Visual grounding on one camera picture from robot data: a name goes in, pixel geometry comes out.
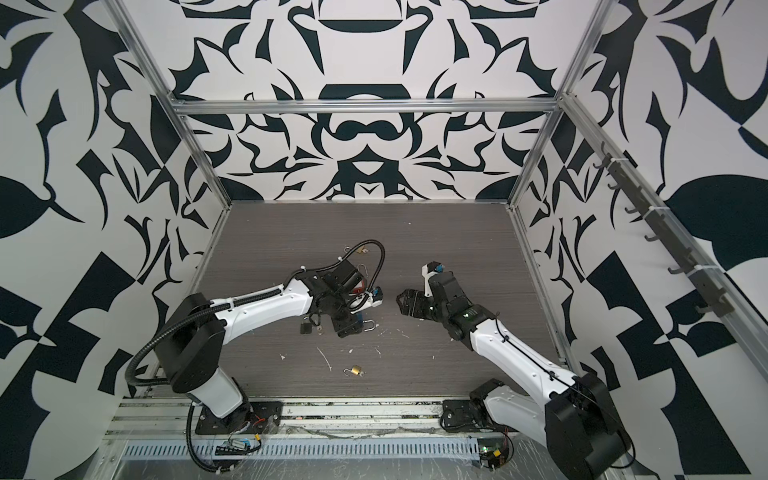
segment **brass padlock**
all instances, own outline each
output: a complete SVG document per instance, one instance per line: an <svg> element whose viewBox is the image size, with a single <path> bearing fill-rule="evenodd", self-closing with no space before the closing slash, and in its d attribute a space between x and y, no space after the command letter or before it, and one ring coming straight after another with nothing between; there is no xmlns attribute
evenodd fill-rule
<svg viewBox="0 0 768 480"><path fill-rule="evenodd" d="M344 369L344 375L349 376L349 373L347 373L347 372L352 373L353 375L357 375L357 376L365 375L365 372L363 372L363 370L358 365L352 365L351 369Z"/></svg>

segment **black and white patterned wall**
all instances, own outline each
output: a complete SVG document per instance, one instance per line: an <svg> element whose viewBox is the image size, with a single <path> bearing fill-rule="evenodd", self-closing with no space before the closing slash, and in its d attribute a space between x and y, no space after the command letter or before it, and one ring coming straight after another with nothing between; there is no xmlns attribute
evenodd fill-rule
<svg viewBox="0 0 768 480"><path fill-rule="evenodd" d="M551 97L595 0L127 0L179 99ZM233 199L502 199L541 115L198 116Z"/></svg>
<svg viewBox="0 0 768 480"><path fill-rule="evenodd" d="M99 2L0 0L0 111L0 478L82 478L222 207Z"/></svg>
<svg viewBox="0 0 768 480"><path fill-rule="evenodd" d="M576 92L765 315L765 2L620 0ZM557 321L607 383L638 478L768 476L768 385L567 119L521 201Z"/></svg>

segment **robotic arm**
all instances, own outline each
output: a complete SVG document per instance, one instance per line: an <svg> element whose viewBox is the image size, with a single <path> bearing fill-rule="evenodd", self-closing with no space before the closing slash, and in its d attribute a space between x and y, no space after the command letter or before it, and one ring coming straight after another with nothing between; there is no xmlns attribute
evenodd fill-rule
<svg viewBox="0 0 768 480"><path fill-rule="evenodd" d="M597 478L627 451L631 440L597 376L577 376L539 355L498 314L472 303L442 264L425 265L422 275L424 291L397 296L401 313L442 323L451 338L491 360L530 395L488 381L470 395L474 427L526 434L547 447L571 480Z"/></svg>
<svg viewBox="0 0 768 480"><path fill-rule="evenodd" d="M381 257L366 284L347 258L370 243L379 247ZM240 386L219 367L221 347L253 329L291 316L306 316L302 333L311 333L312 326L319 326L320 315L330 316L339 337L362 332L357 313L382 302L382 290L373 283L383 262L383 245L366 240L333 265L317 270L302 268L272 288L211 301L201 293L190 295L131 360L125 378L134 386L168 384L174 392L202 403L203 415L219 418L222 432L241 432L250 426L253 412ZM355 294L360 284L366 287ZM152 349L167 378L138 379L136 367Z"/></svg>

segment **wooden table surface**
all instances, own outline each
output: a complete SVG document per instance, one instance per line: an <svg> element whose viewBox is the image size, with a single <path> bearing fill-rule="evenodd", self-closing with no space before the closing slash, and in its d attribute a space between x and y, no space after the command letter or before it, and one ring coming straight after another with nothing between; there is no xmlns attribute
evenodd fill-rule
<svg viewBox="0 0 768 480"><path fill-rule="evenodd" d="M516 336L556 359L500 204L235 203L200 291L211 299L261 290L301 265L330 264L345 246L369 238L386 248L376 282L384 303L364 312L378 323L376 329L340 339L325 319L322 334L300 335L297 317L235 339L223 348L220 365L247 395L464 396L490 378L517 389L496 365L451 341L439 323L399 312L395 297L406 288L422 290L421 266L433 260L453 271L472 302L500 311ZM350 260L373 274L379 252L368 248ZM353 365L365 375L344 376ZM172 395L160 389L156 396L163 394Z"/></svg>

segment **transparent plastic sheet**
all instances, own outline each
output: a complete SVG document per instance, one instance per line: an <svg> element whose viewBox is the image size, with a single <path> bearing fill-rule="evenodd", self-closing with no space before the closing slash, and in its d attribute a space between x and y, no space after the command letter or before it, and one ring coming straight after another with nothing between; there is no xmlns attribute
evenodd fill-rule
<svg viewBox="0 0 768 480"><path fill-rule="evenodd" d="M323 439L315 435L313 439L291 438L289 435L265 435L262 437L263 447L269 445L273 452L282 452L282 455L269 455L260 457L260 453L252 454L244 459L233 472L217 475L200 470L189 458L180 455L170 455L168 459L129 459L131 455L124 455L120 460L117 472L114 476L117 480L153 479L153 478L231 478L232 480L262 480L266 478L316 478L318 480L340 480L348 478L365 478L366 480L392 480L396 478L429 478L435 480L469 480L469 479L519 479L542 480L565 479L558 467L552 462L547 450L542 445L528 439L523 435L511 435L515 446L515 454L505 465L494 471L481 468L475 461L468 459L466 450L455 454L440 449L438 453L426 452L426 447L420 452L405 452L401 449L396 452L390 447L390 453L380 455L382 458L367 458L359 450L354 453L348 450L346 458L337 455L336 458L308 458L307 449L298 449L296 445L306 443L308 440L318 440L319 443L333 444L334 442L349 443L344 439ZM446 439L466 441L467 438L436 433L432 435L410 436L386 436L381 440L389 445L413 444L418 439L422 444L429 444L432 440L440 443ZM216 439L193 439L195 445L205 442L224 443L226 436ZM365 439L353 440L357 443L366 443ZM302 450L298 454L286 453L293 445L293 450ZM210 455L201 457L206 462L211 462Z"/></svg>

